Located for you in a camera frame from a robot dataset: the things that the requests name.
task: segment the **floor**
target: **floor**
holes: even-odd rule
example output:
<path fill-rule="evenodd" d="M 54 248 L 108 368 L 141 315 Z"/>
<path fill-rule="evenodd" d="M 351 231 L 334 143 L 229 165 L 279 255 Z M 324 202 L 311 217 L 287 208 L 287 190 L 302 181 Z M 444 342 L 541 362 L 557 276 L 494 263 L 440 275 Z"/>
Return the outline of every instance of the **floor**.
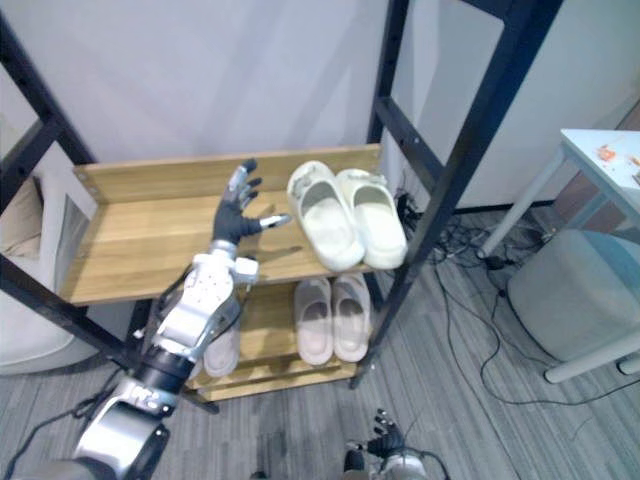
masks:
<path fill-rule="evenodd" d="M 486 227 L 503 214 L 465 215 L 463 222 Z M 554 220 L 552 213 L 536 209 L 523 221 L 538 221 L 550 231 Z M 528 235 L 516 229 L 510 241 L 526 243 Z M 516 260 L 530 253 L 507 247 Z M 357 390 L 340 381 L 272 392 L 221 402 L 215 416 L 183 402 L 166 421 L 172 437 L 154 479 L 246 479 L 256 470 L 273 479 L 337 479 L 345 442 L 371 437 L 378 407 L 405 429 L 417 419 L 408 443 L 440 454 L 453 480 L 640 478 L 640 385 L 582 406 L 501 403 L 487 394 L 478 373 L 495 339 L 449 298 L 451 339 L 463 376 L 447 342 L 447 314 L 435 268 L 450 295 L 486 320 L 496 289 L 482 268 L 464 268 L 456 261 L 464 263 L 454 258 L 424 268 L 375 368 Z M 501 286 L 513 271 L 509 267 L 491 280 Z M 380 280 L 390 282 L 385 274 Z M 494 321 L 527 356 L 551 361 L 522 330 L 504 299 L 498 301 Z M 488 368 L 487 380 L 508 399 L 575 402 L 637 379 L 610 365 L 549 385 L 541 378 L 543 369 L 507 346 Z M 34 424 L 91 395 L 112 370 L 95 358 L 52 373 L 0 378 L 0 467 L 4 470 Z M 47 427 L 17 472 L 69 455 L 78 432 L 72 419 Z M 430 478 L 441 478 L 435 464 L 428 467 Z"/>

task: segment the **white stool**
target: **white stool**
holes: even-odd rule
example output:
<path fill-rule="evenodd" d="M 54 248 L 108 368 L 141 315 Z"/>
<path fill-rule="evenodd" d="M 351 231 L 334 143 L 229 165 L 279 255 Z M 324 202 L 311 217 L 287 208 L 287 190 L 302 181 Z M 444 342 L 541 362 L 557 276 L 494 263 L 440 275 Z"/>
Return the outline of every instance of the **white stool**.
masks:
<path fill-rule="evenodd" d="M 557 383 L 640 350 L 640 245 L 563 230 L 510 280 L 524 327 L 560 365 Z"/>

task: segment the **wooden shelf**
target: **wooden shelf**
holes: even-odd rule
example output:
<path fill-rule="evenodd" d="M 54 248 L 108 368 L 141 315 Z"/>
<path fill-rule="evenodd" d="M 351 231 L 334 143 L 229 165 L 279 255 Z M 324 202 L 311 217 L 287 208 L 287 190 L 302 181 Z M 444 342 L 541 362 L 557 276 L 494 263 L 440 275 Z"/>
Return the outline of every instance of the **wooden shelf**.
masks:
<path fill-rule="evenodd" d="M 60 295 L 76 305 L 154 298 L 208 249 L 212 220 L 229 176 L 246 158 L 257 158 L 260 195 L 247 216 L 291 213 L 286 184 L 303 162 L 319 160 L 334 173 L 343 168 L 374 171 L 379 145 L 165 159 L 76 168 L 98 210 L 76 252 Z M 187 388 L 202 401 L 222 400 L 352 377 L 356 364 L 333 358 L 321 367 L 303 362 L 293 320 L 295 282 L 335 275 L 316 259 L 306 236 L 292 222 L 250 237 L 240 256 L 260 263 L 258 285 L 241 319 L 240 361 L 223 378 L 206 372 Z M 358 265 L 351 271 L 369 270 Z"/>
<path fill-rule="evenodd" d="M 226 400 L 228 398 L 244 397 L 257 393 L 283 390 L 285 388 L 302 387 L 315 383 L 332 382 L 351 378 L 356 373 L 356 364 L 342 364 L 337 368 L 327 368 L 318 371 L 308 371 L 299 375 L 272 378 L 269 380 L 230 385 L 219 389 L 198 390 L 197 398 L 204 402 Z"/>
<path fill-rule="evenodd" d="M 187 388 L 220 400 L 352 376 L 355 364 L 335 357 L 321 367 L 300 359 L 292 308 L 294 288 L 293 283 L 255 287 L 241 319 L 238 367 L 220 378 L 202 370 L 187 382 Z"/>
<path fill-rule="evenodd" d="M 260 164 L 258 173 L 265 182 L 247 214 L 289 212 L 286 182 L 290 171 L 303 161 L 319 159 L 335 171 L 346 166 L 373 170 L 378 153 L 379 146 L 367 145 L 276 157 L 263 154 L 268 160 Z M 99 204 L 60 295 L 76 305 L 157 297 L 196 253 L 206 251 L 220 192 L 204 195 L 205 187 L 209 183 L 223 187 L 221 178 L 226 183 L 239 162 L 238 157 L 224 157 L 78 168 L 78 178 L 99 202 L 107 203 Z M 243 240 L 239 254 L 260 262 L 260 284 L 332 275 L 318 262 L 295 221 Z"/>
<path fill-rule="evenodd" d="M 61 296 L 76 305 L 157 297 L 196 253 L 207 250 L 218 201 L 211 196 L 101 205 Z M 247 214 L 271 211 L 289 212 L 285 192 L 262 192 Z M 318 262 L 295 220 L 243 240 L 238 253 L 260 262 L 260 284 L 334 275 Z"/>

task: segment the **table leg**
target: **table leg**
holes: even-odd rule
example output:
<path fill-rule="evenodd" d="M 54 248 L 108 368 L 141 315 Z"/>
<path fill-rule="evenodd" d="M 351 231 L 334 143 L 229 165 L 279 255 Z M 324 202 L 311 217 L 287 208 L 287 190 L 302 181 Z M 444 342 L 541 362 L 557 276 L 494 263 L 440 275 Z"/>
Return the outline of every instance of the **table leg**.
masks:
<path fill-rule="evenodd" d="M 562 151 L 562 148 L 559 148 L 558 152 L 553 157 L 553 160 L 544 167 L 544 170 L 542 170 L 536 178 L 533 179 L 533 182 L 529 184 L 518 201 L 513 204 L 513 207 L 511 207 L 507 212 L 507 215 L 498 224 L 493 233 L 489 238 L 487 238 L 484 244 L 482 244 L 478 250 L 478 256 L 480 258 L 487 257 L 491 254 L 498 243 L 500 243 L 507 233 L 509 233 L 511 227 L 516 224 L 524 212 L 531 206 L 535 196 L 540 193 L 542 187 L 545 186 L 551 176 L 556 172 L 556 170 L 558 170 L 558 168 L 560 168 L 564 161 L 564 152 Z"/>
<path fill-rule="evenodd" d="M 629 357 L 618 363 L 618 370 L 625 375 L 640 372 L 640 352 L 632 353 Z"/>
<path fill-rule="evenodd" d="M 607 196 L 602 192 L 598 192 L 578 213 L 571 217 L 565 228 L 581 228 L 607 201 Z"/>
<path fill-rule="evenodd" d="M 558 383 L 581 373 L 593 370 L 596 367 L 613 362 L 618 358 L 629 355 L 640 348 L 640 330 L 627 335 L 620 340 L 605 345 L 574 360 L 561 363 L 557 367 L 544 372 L 544 378 L 548 382 Z"/>

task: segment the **white slipper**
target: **white slipper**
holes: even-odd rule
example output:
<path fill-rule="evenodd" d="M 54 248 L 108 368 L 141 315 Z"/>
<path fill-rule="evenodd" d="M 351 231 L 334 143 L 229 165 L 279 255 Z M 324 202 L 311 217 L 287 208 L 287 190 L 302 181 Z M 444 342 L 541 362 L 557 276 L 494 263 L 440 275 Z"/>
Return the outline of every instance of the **white slipper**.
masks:
<path fill-rule="evenodd" d="M 210 377 L 224 377 L 235 370 L 239 358 L 240 321 L 238 320 L 229 330 L 211 342 L 204 351 L 202 363 Z"/>
<path fill-rule="evenodd" d="M 365 244 L 365 263 L 383 270 L 400 266 L 407 239 L 386 179 L 357 168 L 341 171 L 337 179 Z"/>
<path fill-rule="evenodd" d="M 298 353 L 309 365 L 327 363 L 333 355 L 330 298 L 326 278 L 304 280 L 293 294 Z"/>
<path fill-rule="evenodd" d="M 340 275 L 333 282 L 333 349 L 345 362 L 362 360 L 371 332 L 371 300 L 362 274 Z"/>
<path fill-rule="evenodd" d="M 287 197 L 320 263 L 339 272 L 364 256 L 364 245 L 336 178 L 322 162 L 300 165 L 291 175 Z"/>

